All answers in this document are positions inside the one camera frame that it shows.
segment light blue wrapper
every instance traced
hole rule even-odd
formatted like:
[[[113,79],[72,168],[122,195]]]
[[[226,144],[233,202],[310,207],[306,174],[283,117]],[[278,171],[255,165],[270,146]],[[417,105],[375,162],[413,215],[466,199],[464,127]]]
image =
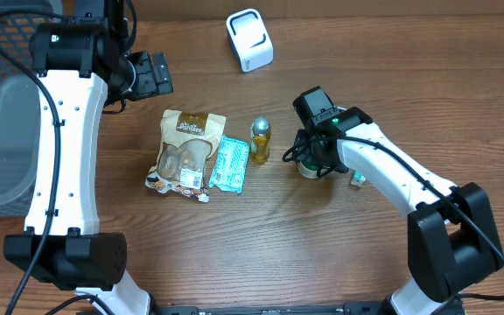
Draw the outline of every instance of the light blue wrapper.
[[[217,161],[209,178],[209,188],[217,186],[223,192],[242,193],[249,153],[248,143],[223,136]]]

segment wooden tabletop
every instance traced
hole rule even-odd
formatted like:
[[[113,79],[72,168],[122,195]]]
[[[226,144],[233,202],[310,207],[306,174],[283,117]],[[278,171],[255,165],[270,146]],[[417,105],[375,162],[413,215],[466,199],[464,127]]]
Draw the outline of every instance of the wooden tabletop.
[[[382,300],[410,278],[406,223],[379,192],[352,188],[349,175],[306,179],[281,161],[301,128],[291,102],[317,85],[335,104],[363,109],[436,174],[485,188],[504,249],[504,16],[266,24],[274,62],[248,74],[224,21],[138,26],[135,51],[165,52],[175,92],[102,118],[96,197],[101,231],[125,233],[128,271],[141,288],[161,305],[336,305]],[[165,109],[224,115],[225,134],[241,140],[267,116],[271,157],[248,165],[240,196],[212,189],[208,204],[161,197],[144,179]],[[3,239],[23,221],[0,219],[0,314],[21,277],[3,258]],[[471,291],[504,293],[504,270]],[[71,296],[30,281],[16,314],[41,314]],[[504,313],[504,303],[465,306]]]

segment brown label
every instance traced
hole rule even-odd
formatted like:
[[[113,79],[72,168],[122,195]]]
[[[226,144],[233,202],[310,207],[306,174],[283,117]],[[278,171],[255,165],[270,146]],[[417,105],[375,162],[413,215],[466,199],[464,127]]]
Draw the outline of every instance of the brown label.
[[[190,114],[182,112],[178,117],[176,131],[196,136],[206,134],[207,117],[209,114]]]

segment white container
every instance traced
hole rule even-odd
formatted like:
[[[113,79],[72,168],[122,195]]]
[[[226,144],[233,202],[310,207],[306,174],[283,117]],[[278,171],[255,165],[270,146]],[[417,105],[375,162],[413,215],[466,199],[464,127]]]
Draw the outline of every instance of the white container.
[[[227,18],[228,38],[243,72],[269,64],[273,60],[273,45],[260,12],[246,9]]]

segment plastic basket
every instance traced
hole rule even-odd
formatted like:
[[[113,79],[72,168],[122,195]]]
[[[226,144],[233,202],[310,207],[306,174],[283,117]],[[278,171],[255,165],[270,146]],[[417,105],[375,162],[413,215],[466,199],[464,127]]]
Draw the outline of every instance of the plastic basket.
[[[0,11],[11,9],[53,11],[45,0],[19,4],[0,1]],[[36,25],[47,20],[37,15],[0,19],[0,46],[30,68],[30,37]],[[0,56],[0,216],[28,214],[36,178],[38,137],[38,88]]]

